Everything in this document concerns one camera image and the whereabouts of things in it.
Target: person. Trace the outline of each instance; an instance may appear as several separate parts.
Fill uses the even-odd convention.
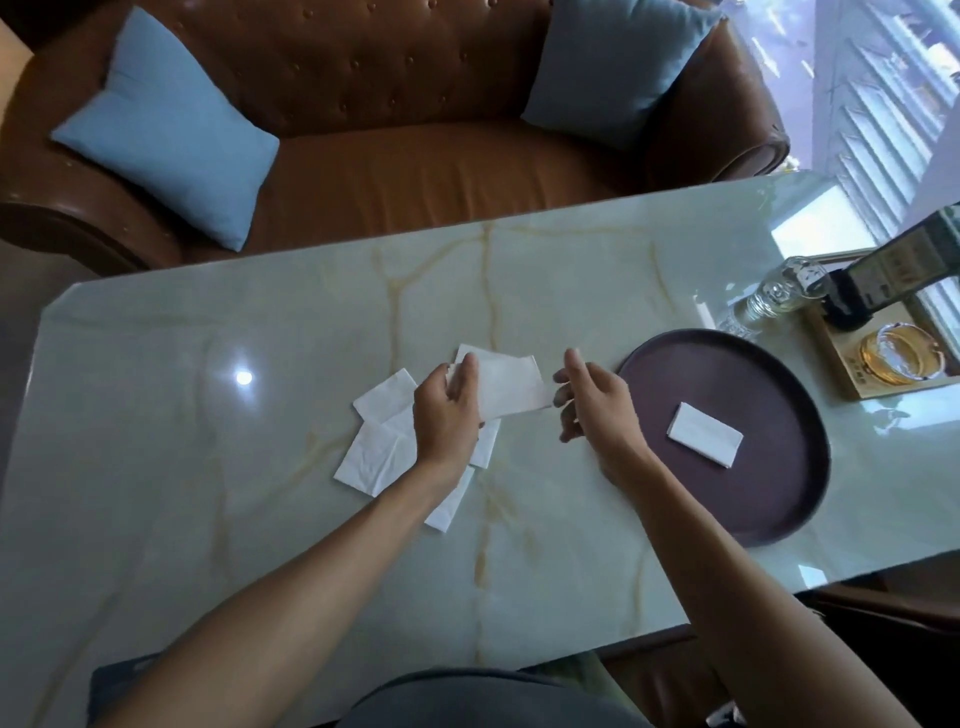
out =
[[[469,355],[417,389],[417,462],[342,526],[203,617],[100,728],[265,728],[311,682],[426,516],[457,484],[481,425]],[[751,726],[916,727],[870,670],[768,576],[644,440],[626,382],[567,350],[554,404],[636,510],[711,664]],[[505,671],[401,678],[344,717],[357,726],[647,726],[586,692]]]

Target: forearm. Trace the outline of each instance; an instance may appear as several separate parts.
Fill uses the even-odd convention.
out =
[[[756,726],[916,726],[898,700],[766,574],[654,456],[614,475],[711,663]]]
[[[272,725],[344,637],[444,494],[415,467],[303,554],[174,643],[102,728]]]

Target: hand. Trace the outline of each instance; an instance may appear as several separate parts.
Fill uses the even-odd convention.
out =
[[[563,386],[553,398],[568,443],[586,436],[607,473],[615,473],[624,457],[638,454],[655,457],[640,431],[627,382],[592,361],[584,363],[575,349],[564,353],[564,367],[553,375]]]
[[[475,354],[467,354],[449,388],[447,366],[441,364],[417,388],[414,430],[418,465],[438,469],[452,489],[464,473],[480,435],[480,362]]]

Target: round tray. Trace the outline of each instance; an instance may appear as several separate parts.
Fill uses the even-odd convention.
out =
[[[620,367],[650,447],[744,546],[779,541],[827,489],[827,431],[804,386],[773,355],[706,328],[667,331]],[[732,467],[670,440],[682,401],[743,433]]]

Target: gray-blue cushion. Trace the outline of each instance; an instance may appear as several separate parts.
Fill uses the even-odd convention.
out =
[[[721,17],[680,0],[555,0],[523,120],[629,149]]]
[[[51,138],[140,185],[232,251],[247,240],[279,146],[140,8],[117,37],[104,90]]]

